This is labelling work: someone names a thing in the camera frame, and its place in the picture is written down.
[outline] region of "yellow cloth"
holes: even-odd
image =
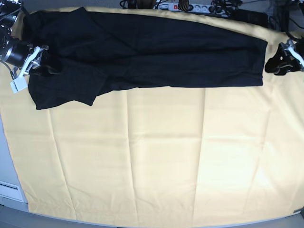
[[[75,8],[60,9],[71,11]],[[206,23],[268,41],[259,26],[158,10],[91,8]],[[304,73],[264,86],[111,92],[36,111],[0,67],[0,114],[31,212],[132,227],[198,227],[304,206]]]

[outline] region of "yellow fabric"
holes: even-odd
[[[71,11],[75,8],[60,9]],[[283,34],[158,10],[91,8],[206,23],[268,41]],[[198,227],[287,216],[304,206],[304,73],[264,86],[111,92],[92,107],[36,111],[0,67],[0,114],[31,212],[132,227]]]

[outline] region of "black garment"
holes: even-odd
[[[196,22],[132,14],[36,12],[23,38],[49,45],[62,73],[30,74],[37,109],[135,87],[261,86],[267,43]]]

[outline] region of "black trousers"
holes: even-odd
[[[31,73],[37,109],[135,87],[261,86],[267,42],[206,24],[132,14],[36,12],[25,17],[23,39],[63,69]]]

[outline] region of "black pants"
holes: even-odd
[[[36,12],[23,38],[49,45],[63,69],[30,75],[37,109],[135,87],[261,86],[267,43],[229,30],[132,14]]]

